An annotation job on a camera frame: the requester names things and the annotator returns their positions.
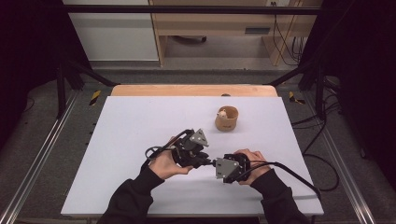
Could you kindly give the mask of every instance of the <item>wooden cup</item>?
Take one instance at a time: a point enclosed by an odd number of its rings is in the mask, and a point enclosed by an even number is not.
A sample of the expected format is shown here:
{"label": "wooden cup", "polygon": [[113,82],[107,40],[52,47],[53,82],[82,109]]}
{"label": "wooden cup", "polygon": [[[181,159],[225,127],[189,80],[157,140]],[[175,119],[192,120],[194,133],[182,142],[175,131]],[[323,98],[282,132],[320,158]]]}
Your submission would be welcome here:
{"label": "wooden cup", "polygon": [[216,116],[215,124],[219,131],[221,132],[230,132],[236,127],[236,121],[238,120],[238,110],[230,105],[222,106],[219,111],[225,110],[227,114],[227,118],[221,118],[220,116]]}

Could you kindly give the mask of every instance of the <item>person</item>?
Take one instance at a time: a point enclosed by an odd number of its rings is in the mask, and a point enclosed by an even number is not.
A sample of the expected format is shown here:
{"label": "person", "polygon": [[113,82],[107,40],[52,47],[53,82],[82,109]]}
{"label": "person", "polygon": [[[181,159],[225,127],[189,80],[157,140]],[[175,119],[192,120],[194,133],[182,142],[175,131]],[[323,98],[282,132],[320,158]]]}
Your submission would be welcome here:
{"label": "person", "polygon": [[[265,161],[260,151],[240,149],[235,153],[247,155],[250,161]],[[254,167],[258,164],[260,163],[252,162],[250,165]],[[173,175],[186,175],[191,169],[191,166],[180,167],[175,164],[171,151],[162,152],[135,180],[128,179],[117,188],[107,210],[97,223],[145,223],[149,207],[153,203],[151,191],[165,179]],[[251,186],[262,195],[262,208],[269,224],[309,223],[308,218],[298,210],[291,188],[269,166],[253,170],[248,179],[240,181],[239,184]]]}

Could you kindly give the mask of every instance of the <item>human hand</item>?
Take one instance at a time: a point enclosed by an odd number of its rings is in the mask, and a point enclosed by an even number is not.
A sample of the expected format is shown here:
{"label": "human hand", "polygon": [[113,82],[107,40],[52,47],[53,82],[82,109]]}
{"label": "human hand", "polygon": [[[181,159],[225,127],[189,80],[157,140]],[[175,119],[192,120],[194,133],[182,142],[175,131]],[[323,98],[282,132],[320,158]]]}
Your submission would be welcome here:
{"label": "human hand", "polygon": [[160,153],[148,167],[161,179],[167,179],[173,175],[186,175],[192,169],[192,166],[180,167],[175,164],[170,150]]}
{"label": "human hand", "polygon": [[[254,162],[254,161],[266,161],[266,159],[264,158],[264,156],[260,153],[260,151],[255,151],[255,152],[251,152],[248,148],[245,149],[239,149],[237,151],[235,151],[234,154],[238,154],[238,153],[243,153],[245,155],[247,155],[247,158],[250,161],[253,161],[250,163],[250,167],[253,168],[257,165],[262,164],[261,162]],[[271,170],[271,168],[269,166],[262,166],[260,168],[257,168],[253,171],[250,172],[250,176],[248,177],[247,180],[245,181],[239,181],[239,185],[251,185],[251,183],[253,183],[253,181],[258,178],[259,176],[267,173],[267,171]]]}

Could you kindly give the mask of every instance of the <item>white table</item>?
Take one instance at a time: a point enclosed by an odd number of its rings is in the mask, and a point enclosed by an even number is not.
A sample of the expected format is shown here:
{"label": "white table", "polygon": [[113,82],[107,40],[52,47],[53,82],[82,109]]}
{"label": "white table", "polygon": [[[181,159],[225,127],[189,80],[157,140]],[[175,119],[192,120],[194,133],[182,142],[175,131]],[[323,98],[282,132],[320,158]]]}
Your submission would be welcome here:
{"label": "white table", "polygon": [[[223,105],[239,110],[234,131],[219,132],[214,124]],[[278,97],[117,96],[108,97],[75,181],[62,210],[73,217],[98,217],[115,189],[135,178],[147,148],[164,145],[185,129],[203,128],[210,159],[239,148],[260,150],[268,161],[278,161],[312,183],[294,133]],[[293,189],[299,209],[322,215],[315,193],[286,172],[275,168]],[[200,167],[177,175],[152,191],[151,217],[262,216],[261,195],[250,187],[222,184],[215,168]]]}

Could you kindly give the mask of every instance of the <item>black device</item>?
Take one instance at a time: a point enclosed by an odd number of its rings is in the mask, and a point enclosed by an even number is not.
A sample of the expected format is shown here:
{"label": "black device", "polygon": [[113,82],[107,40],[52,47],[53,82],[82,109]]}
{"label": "black device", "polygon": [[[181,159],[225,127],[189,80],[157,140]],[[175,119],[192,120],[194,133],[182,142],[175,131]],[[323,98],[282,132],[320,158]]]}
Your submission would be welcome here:
{"label": "black device", "polygon": [[201,165],[211,164],[209,155],[202,152],[204,147],[208,147],[204,132],[201,129],[197,132],[191,129],[172,145],[172,157],[180,166],[193,166],[196,169]]}
{"label": "black device", "polygon": [[216,178],[222,178],[223,183],[232,184],[234,181],[245,181],[250,172],[248,156],[242,153],[225,154],[223,159],[213,162],[216,167]]}
{"label": "black device", "polygon": [[202,129],[199,129],[197,132],[194,129],[187,129],[179,133],[173,140],[163,147],[151,147],[147,149],[147,159],[143,163],[140,172],[146,169],[146,167],[149,166],[149,163],[155,160],[155,158],[165,150],[172,150],[172,158],[175,163],[182,167],[192,166],[196,169],[202,165],[212,164],[211,160],[208,159],[209,155],[202,152],[204,147],[208,146],[209,144],[207,143]]}

